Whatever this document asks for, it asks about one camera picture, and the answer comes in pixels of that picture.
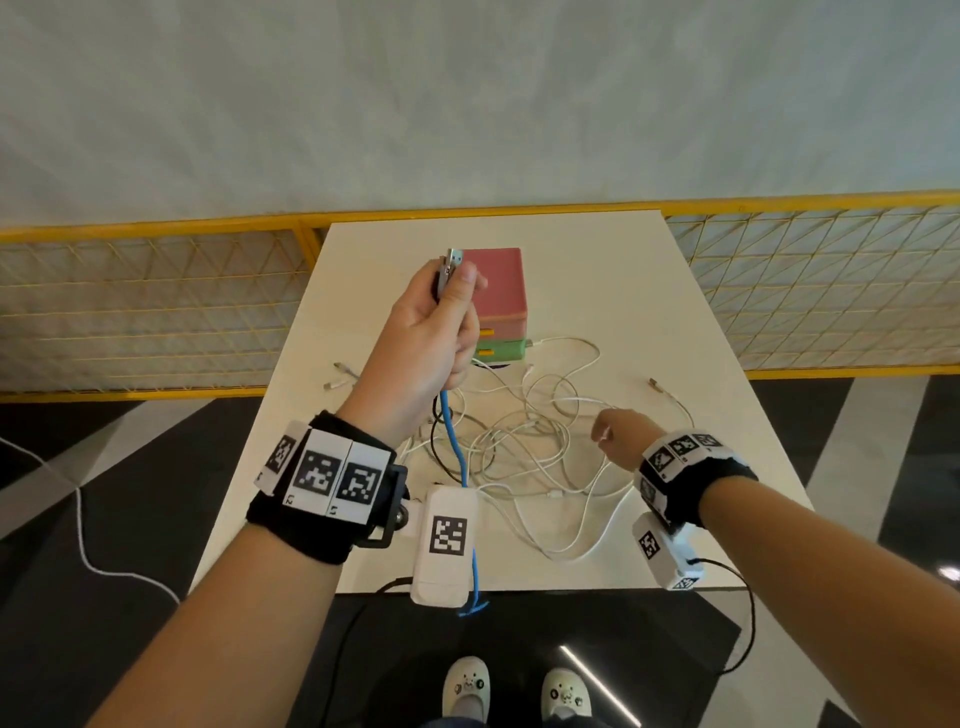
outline white table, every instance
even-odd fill
[[[253,478],[290,420],[335,410],[348,388],[324,391],[340,375],[332,362],[363,366],[390,306],[410,276],[429,257],[449,247],[519,247],[523,251],[529,306],[528,336],[582,336],[603,352],[601,360],[574,377],[582,395],[642,410],[665,427],[685,426],[683,414],[645,384],[661,382],[693,413],[697,425],[731,444],[760,478],[810,507],[804,488],[754,396],[736,357],[660,214],[655,211],[598,212],[335,225],[303,296],[297,319],[276,365],[227,496],[194,577],[194,586],[244,522],[255,489]],[[551,342],[528,352],[537,373],[562,373],[585,363],[591,352],[576,342]],[[522,370],[504,370],[519,381]],[[469,389],[494,386],[481,370]],[[468,395],[470,414],[491,424],[516,409],[506,392]],[[456,406],[456,398],[451,403]],[[467,436],[477,430],[465,430]],[[576,429],[568,462],[571,475],[596,467],[599,453],[587,437],[588,418]],[[420,495],[441,472],[422,452],[408,462],[408,483]],[[611,468],[602,482],[623,482]],[[586,550],[600,535],[617,498],[595,498],[578,546]],[[524,516],[542,543],[564,544],[575,534],[583,497],[527,498]],[[600,546],[586,559],[557,563],[522,543],[488,504],[481,506],[476,549],[481,587],[492,590],[654,588],[656,583],[631,536],[645,510],[637,493],[618,509]],[[698,554],[729,563],[705,531],[691,540]],[[413,572],[416,538],[399,533],[387,550],[355,549],[340,592],[372,592]],[[733,587],[739,582],[707,569],[698,587]]]

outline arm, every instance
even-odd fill
[[[636,412],[605,410],[593,439],[636,470],[662,434]],[[955,724],[960,595],[951,587],[748,478],[713,483],[699,513],[864,725]]]
[[[430,293],[437,266],[427,263],[410,281],[337,413],[392,448],[441,389],[467,376],[480,335],[471,299],[486,279],[464,263],[437,304]],[[283,725],[340,570],[245,526],[89,725]]]

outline wristband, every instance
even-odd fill
[[[756,474],[732,449],[694,429],[671,432],[643,452],[637,476],[640,495],[668,527],[700,520],[700,499],[716,480]]]
[[[288,428],[278,449],[285,441],[292,448],[296,440],[290,432]],[[309,428],[300,425],[300,432],[292,456],[284,452],[277,458],[275,450],[268,460],[264,473],[277,473],[276,485],[270,482],[268,495],[261,483],[247,521],[327,564],[343,564],[357,544],[387,546],[406,481],[406,468],[394,465],[393,449],[327,411]],[[384,526],[384,538],[371,542],[378,525]]]

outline person's left hand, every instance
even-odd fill
[[[390,317],[359,381],[337,416],[392,448],[413,434],[442,389],[467,377],[480,337],[473,292],[487,287],[465,261],[447,283],[440,303],[431,287],[436,258],[413,276]]]

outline forearm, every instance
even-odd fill
[[[864,725],[947,725],[960,695],[960,595],[777,492],[726,478],[704,525]]]
[[[245,526],[89,725],[283,725],[340,570]]]

